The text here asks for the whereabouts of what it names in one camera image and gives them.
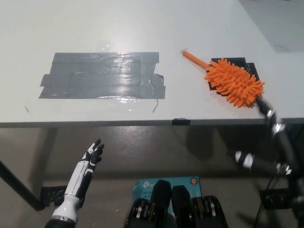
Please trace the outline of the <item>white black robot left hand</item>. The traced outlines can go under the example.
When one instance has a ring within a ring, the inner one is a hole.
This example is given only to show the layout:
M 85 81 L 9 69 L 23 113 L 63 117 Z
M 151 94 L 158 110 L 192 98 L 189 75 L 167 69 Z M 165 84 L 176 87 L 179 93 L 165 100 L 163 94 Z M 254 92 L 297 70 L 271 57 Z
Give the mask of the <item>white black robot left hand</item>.
M 104 145 L 95 141 L 77 163 L 64 194 L 63 203 L 55 209 L 47 228 L 74 228 L 78 222 L 78 210 L 83 206 L 86 192 L 96 165 L 102 160 Z

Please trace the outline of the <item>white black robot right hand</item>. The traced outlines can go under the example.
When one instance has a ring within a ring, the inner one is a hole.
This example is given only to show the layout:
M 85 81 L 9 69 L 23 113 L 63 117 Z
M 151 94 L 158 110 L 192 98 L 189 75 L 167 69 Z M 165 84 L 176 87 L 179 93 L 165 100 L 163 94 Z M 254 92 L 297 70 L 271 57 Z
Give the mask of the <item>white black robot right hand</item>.
M 282 119 L 278 117 L 275 109 L 262 98 L 256 98 L 255 103 L 269 125 L 274 143 L 279 148 L 281 161 L 277 163 L 269 162 L 243 151 L 232 153 L 234 161 L 237 165 L 251 171 L 260 171 L 269 175 L 287 176 L 295 179 L 301 178 L 303 175 L 302 169 Z

